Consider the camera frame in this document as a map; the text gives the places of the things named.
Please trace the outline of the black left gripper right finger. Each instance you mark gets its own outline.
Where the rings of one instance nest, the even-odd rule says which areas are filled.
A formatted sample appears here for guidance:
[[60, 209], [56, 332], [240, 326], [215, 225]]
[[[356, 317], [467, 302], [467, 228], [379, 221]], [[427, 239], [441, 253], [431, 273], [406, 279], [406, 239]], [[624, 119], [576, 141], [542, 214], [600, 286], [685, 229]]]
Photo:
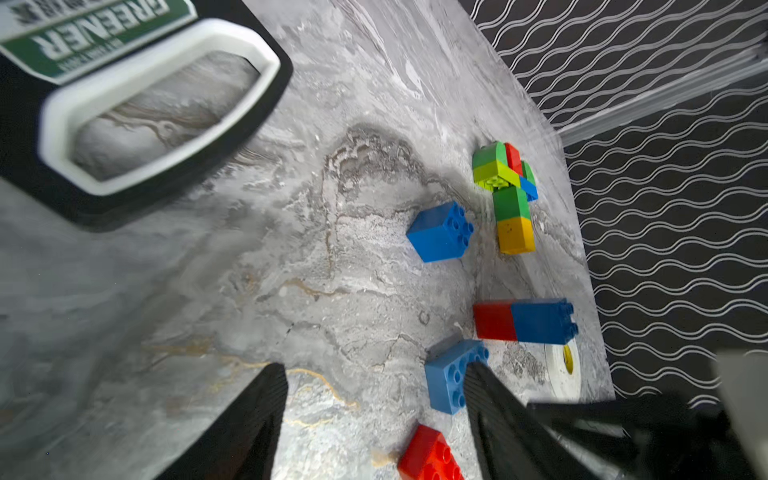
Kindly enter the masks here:
[[593, 479], [491, 369], [468, 364], [464, 397], [484, 479]]

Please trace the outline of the yellow square lego brick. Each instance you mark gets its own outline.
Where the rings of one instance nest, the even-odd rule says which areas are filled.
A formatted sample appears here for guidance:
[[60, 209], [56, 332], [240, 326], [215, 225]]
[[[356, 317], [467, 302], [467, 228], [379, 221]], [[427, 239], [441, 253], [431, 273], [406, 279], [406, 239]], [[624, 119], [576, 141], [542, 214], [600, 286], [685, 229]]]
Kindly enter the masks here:
[[530, 219], [514, 217], [497, 223], [499, 250], [506, 255], [530, 253], [536, 250]]

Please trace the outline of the red square lego brick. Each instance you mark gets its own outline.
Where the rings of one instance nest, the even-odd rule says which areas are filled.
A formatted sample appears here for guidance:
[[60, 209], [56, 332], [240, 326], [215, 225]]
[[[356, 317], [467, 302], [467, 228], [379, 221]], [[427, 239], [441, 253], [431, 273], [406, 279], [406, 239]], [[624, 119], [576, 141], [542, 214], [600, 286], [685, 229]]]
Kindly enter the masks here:
[[511, 303], [481, 302], [473, 305], [477, 336], [483, 340], [514, 342], [518, 340]]

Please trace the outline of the blue square lego brick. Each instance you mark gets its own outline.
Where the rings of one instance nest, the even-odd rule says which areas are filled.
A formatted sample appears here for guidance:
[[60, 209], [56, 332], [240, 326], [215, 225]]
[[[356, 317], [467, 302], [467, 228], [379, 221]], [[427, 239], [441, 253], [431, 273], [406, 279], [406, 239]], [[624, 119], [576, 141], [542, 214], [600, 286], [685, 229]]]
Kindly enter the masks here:
[[516, 301], [510, 310], [520, 342], [566, 345], [579, 333], [574, 307], [565, 298]]

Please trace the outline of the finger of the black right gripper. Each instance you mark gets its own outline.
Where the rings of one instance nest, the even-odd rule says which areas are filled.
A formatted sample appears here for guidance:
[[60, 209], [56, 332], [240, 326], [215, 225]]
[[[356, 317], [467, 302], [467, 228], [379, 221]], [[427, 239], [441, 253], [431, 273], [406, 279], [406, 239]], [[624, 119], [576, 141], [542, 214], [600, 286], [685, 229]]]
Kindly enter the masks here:
[[529, 402], [527, 410], [542, 422], [594, 421], [643, 429], [694, 429], [696, 415], [679, 397], [647, 395], [592, 403]]

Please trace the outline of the green small lego brick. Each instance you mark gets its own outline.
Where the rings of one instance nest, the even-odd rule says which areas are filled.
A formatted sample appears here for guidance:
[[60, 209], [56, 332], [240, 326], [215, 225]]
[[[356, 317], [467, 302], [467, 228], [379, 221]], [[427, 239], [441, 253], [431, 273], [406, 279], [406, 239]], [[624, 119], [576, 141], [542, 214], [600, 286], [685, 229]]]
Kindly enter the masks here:
[[489, 145], [479, 148], [473, 153], [472, 168], [477, 169], [488, 163], [500, 162], [503, 166], [508, 165], [507, 149], [504, 142], [492, 142]]
[[513, 219], [531, 219], [529, 202], [524, 190], [516, 186], [499, 189], [492, 194], [497, 222]]

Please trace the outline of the lime green long lego brick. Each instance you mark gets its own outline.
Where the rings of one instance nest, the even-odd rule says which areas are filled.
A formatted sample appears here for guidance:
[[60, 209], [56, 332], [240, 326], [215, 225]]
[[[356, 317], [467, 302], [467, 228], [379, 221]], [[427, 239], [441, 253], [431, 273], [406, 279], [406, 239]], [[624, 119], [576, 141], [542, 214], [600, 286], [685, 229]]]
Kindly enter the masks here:
[[476, 185], [491, 193], [507, 187], [521, 187], [520, 176], [496, 160], [474, 168], [473, 180]]

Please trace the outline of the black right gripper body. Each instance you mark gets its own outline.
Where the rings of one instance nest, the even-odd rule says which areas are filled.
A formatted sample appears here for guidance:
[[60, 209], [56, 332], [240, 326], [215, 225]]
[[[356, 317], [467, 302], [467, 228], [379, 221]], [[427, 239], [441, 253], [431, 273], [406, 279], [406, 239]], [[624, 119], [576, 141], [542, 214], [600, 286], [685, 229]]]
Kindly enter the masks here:
[[672, 395], [616, 399], [599, 413], [626, 433], [617, 458], [638, 479], [756, 479], [724, 411], [700, 413]]

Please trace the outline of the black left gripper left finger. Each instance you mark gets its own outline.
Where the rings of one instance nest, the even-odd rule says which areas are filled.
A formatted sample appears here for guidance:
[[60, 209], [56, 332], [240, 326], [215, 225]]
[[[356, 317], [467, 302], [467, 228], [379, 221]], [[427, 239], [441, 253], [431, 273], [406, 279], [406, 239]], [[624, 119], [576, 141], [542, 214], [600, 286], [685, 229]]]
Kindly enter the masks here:
[[269, 479], [288, 394], [285, 367], [271, 363], [159, 479]]

